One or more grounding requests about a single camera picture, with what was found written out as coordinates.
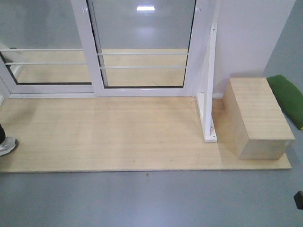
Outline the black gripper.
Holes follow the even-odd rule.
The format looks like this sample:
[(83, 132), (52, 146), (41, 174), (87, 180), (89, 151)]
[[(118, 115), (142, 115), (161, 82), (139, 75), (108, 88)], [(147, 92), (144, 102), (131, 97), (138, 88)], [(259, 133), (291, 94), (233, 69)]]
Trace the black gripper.
[(298, 191), (294, 195), (294, 201), (298, 209), (303, 209), (303, 191)]

